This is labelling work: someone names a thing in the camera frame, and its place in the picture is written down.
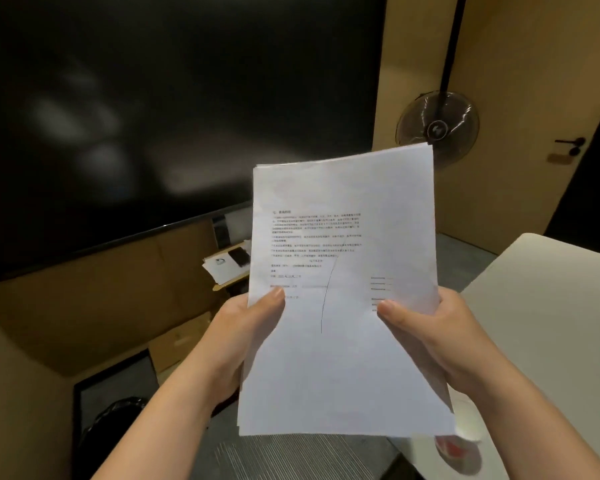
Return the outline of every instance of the hand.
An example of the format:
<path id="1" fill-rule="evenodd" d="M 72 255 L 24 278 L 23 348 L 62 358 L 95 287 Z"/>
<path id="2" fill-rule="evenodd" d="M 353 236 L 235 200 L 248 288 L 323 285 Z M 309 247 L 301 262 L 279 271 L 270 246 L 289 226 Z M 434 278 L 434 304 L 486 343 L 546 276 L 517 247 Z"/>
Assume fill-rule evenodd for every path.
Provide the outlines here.
<path id="1" fill-rule="evenodd" d="M 285 309 L 285 291 L 274 288 L 254 306 L 247 295 L 227 300 L 187 358 L 203 367 L 214 406 L 229 398 L 240 386 L 241 366 L 256 330 L 266 322 L 278 322 Z"/>
<path id="2" fill-rule="evenodd" d="M 471 397 L 481 394 L 508 361 L 458 293 L 442 287 L 438 292 L 441 301 L 433 316 L 393 300 L 378 304 L 378 316 L 419 339 L 446 371 L 451 387 Z"/>

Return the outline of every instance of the white table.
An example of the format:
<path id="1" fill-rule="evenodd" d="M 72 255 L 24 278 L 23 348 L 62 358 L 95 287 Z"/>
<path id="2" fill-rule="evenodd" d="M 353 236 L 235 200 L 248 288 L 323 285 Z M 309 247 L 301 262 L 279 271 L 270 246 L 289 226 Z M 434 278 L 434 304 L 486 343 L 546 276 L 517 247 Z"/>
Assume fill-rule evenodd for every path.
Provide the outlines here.
<path id="1" fill-rule="evenodd" d="M 600 455 L 600 254 L 524 234 L 463 296 L 497 345 Z M 427 480 L 467 478 L 431 438 L 394 444 Z M 479 451 L 472 478 L 507 478 L 490 438 Z"/>

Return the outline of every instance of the stack of papers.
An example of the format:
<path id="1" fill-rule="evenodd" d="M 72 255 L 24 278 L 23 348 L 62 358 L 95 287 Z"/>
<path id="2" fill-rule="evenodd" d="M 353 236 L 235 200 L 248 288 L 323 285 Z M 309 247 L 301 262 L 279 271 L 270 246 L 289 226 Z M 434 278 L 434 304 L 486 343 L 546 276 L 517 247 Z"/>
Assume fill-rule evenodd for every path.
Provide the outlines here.
<path id="1" fill-rule="evenodd" d="M 447 384 L 419 341 L 390 329 L 392 298 L 432 314 L 433 154 L 426 144 L 253 172 L 249 304 L 287 295 L 244 364 L 241 435 L 453 435 Z"/>
<path id="2" fill-rule="evenodd" d="M 244 241 L 240 247 L 251 254 L 251 241 Z M 229 253 L 216 254 L 205 258 L 202 267 L 205 268 L 216 283 L 224 285 L 232 279 L 249 272 L 250 264 L 240 267 L 236 261 L 233 260 Z"/>

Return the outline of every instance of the door lock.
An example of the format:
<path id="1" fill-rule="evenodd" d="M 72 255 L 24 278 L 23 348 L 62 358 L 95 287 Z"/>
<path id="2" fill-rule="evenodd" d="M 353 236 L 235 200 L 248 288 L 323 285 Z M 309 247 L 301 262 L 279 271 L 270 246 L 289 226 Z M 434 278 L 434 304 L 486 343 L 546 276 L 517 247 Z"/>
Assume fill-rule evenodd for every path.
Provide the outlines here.
<path id="1" fill-rule="evenodd" d="M 581 147 L 582 145 L 584 145 L 584 144 L 587 142 L 587 139 L 581 136 L 581 137 L 579 137 L 579 138 L 576 138 L 576 139 L 574 139 L 574 140 L 569 140 L 569 139 L 557 139 L 557 140 L 555 140 L 555 142 L 556 142 L 556 143 L 567 143 L 567 144 L 572 144 L 572 145 L 573 145 L 573 148 L 569 150 L 569 154 L 570 154 L 570 156 L 572 156 L 572 157 L 577 157 L 577 156 L 580 154 L 580 152 L 582 151 L 582 150 L 580 149 L 580 147 Z"/>

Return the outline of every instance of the left hand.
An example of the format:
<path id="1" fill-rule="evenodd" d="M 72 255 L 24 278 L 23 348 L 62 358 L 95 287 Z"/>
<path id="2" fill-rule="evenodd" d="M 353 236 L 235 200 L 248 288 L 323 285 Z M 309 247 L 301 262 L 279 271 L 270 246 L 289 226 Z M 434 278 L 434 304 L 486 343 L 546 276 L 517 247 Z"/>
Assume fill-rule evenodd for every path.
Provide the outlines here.
<path id="1" fill-rule="evenodd" d="M 277 323 L 285 309 L 283 288 L 274 288 L 253 306 L 247 307 L 247 300 L 246 294 L 227 300 L 188 357 L 207 372 L 214 405 L 240 386 L 241 366 L 256 331 L 266 322 Z"/>

